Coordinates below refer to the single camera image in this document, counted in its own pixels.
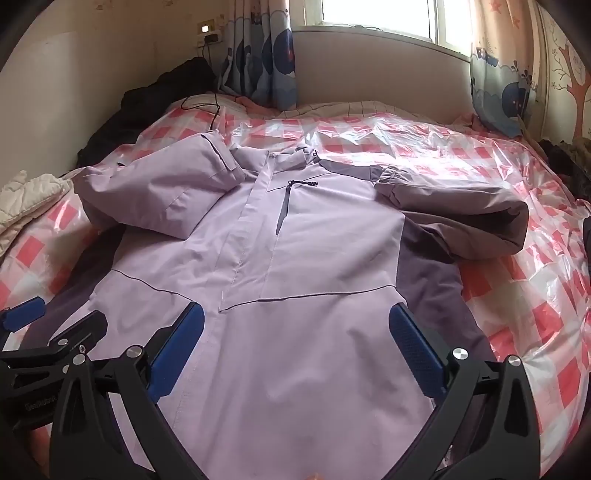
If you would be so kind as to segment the lilac purple jacket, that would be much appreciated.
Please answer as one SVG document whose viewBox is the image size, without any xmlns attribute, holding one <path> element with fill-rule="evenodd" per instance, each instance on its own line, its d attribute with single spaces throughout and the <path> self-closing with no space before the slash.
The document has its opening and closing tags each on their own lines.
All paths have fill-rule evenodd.
<svg viewBox="0 0 591 480">
<path fill-rule="evenodd" d="M 502 185 L 215 133 L 106 159 L 74 187 L 105 234 L 23 346 L 97 310 L 108 329 L 91 355 L 108 358 L 200 304 L 204 334 L 159 406 L 212 479 L 382 478 L 432 411 L 391 308 L 492 359 L 458 263 L 518 253 L 529 220 Z"/>
</svg>

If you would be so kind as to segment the black clothes pile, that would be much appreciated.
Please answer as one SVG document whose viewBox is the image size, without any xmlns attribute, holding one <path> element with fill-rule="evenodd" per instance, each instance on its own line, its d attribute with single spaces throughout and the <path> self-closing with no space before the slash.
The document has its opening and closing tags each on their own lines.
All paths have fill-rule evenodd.
<svg viewBox="0 0 591 480">
<path fill-rule="evenodd" d="M 212 91 L 214 84 L 215 75 L 207 60 L 193 57 L 161 74 L 152 84 L 125 92 L 119 110 L 78 151 L 76 167 L 95 165 L 119 146 L 133 144 L 170 104 Z"/>
</svg>

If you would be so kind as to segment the dark clothes at bedside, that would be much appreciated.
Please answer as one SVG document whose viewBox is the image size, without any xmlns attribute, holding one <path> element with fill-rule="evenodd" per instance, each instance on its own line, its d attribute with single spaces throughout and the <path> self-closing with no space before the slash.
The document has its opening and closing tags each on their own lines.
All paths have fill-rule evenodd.
<svg viewBox="0 0 591 480">
<path fill-rule="evenodd" d="M 590 140 L 577 137 L 572 144 L 561 141 L 553 144 L 543 139 L 540 147 L 548 158 L 551 170 L 556 173 L 577 199 L 590 201 L 591 151 Z"/>
</svg>

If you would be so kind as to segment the cream quilted blanket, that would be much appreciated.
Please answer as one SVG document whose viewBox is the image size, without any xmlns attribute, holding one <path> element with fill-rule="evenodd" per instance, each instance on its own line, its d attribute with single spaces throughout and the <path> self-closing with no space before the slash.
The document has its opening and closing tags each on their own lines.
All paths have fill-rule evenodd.
<svg viewBox="0 0 591 480">
<path fill-rule="evenodd" d="M 69 179 L 45 173 L 28 178 L 21 170 L 1 189 L 1 256 L 19 233 L 33 220 L 45 214 L 73 188 Z"/>
</svg>

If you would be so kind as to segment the red checkered plastic bed cover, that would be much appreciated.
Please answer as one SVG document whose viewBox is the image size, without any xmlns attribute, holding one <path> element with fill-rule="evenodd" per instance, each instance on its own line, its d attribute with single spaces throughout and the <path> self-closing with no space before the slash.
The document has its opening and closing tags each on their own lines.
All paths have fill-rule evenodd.
<svg viewBox="0 0 591 480">
<path fill-rule="evenodd" d="M 398 303 L 472 356 L 522 359 L 542 471 L 579 429 L 590 209 L 525 142 L 381 103 L 276 115 L 198 95 L 74 185 L 47 219 L 91 227 L 22 344 L 98 310 L 108 358 L 200 304 L 159 406 L 212 479 L 382 477 L 435 406 L 389 333 Z"/>
</svg>

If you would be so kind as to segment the left cartoon curtain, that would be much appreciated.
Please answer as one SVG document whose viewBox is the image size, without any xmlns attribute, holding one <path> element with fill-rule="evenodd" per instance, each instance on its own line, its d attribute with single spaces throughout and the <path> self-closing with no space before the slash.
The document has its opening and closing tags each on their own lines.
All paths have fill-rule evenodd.
<svg viewBox="0 0 591 480">
<path fill-rule="evenodd" d="M 280 111 L 297 105 L 296 56 L 290 3 L 235 0 L 225 25 L 219 88 Z"/>
</svg>

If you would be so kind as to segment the cartoon curtain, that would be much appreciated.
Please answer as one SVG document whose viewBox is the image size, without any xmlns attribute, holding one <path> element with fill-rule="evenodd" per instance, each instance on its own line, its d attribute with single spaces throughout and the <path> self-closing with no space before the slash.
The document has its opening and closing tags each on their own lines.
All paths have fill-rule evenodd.
<svg viewBox="0 0 591 480">
<path fill-rule="evenodd" d="M 474 3 L 470 56 L 475 113 L 489 130 L 515 138 L 531 115 L 541 67 L 541 33 L 534 1 Z"/>
<path fill-rule="evenodd" d="M 280 111 L 297 105 L 296 56 L 290 3 L 235 0 L 225 25 L 219 88 Z"/>
</svg>

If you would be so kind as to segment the wardrobe with tree decal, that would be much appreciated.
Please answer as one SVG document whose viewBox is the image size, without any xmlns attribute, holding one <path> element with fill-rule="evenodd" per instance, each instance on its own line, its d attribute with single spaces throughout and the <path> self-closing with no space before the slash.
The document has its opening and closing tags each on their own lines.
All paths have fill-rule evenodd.
<svg viewBox="0 0 591 480">
<path fill-rule="evenodd" d="M 590 136 L 590 3 L 536 1 L 544 107 L 540 134 L 557 144 Z"/>
</svg>

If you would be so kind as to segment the right cartoon curtain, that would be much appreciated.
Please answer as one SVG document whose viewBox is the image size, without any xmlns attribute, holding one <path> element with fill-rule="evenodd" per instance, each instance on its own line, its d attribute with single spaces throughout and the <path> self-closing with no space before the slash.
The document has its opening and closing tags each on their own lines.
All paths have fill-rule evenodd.
<svg viewBox="0 0 591 480">
<path fill-rule="evenodd" d="M 475 113 L 489 130 L 515 138 L 531 115 L 541 67 L 541 33 L 534 1 L 474 3 L 470 56 Z"/>
</svg>

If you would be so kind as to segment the window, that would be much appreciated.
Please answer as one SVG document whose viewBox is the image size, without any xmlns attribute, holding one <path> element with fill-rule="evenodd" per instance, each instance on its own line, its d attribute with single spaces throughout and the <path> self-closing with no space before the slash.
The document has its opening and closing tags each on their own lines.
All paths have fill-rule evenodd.
<svg viewBox="0 0 591 480">
<path fill-rule="evenodd" d="M 468 57 L 476 33 L 475 3 L 463 0 L 298 0 L 296 26 L 346 27 L 410 37 Z"/>
</svg>

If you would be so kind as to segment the wall socket with charger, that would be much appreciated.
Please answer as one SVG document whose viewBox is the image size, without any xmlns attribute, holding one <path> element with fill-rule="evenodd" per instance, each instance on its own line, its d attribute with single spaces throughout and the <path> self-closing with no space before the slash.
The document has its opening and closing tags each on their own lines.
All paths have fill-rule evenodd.
<svg viewBox="0 0 591 480">
<path fill-rule="evenodd" d="M 214 45 L 223 41 L 221 26 L 214 19 L 197 24 L 197 47 Z"/>
</svg>

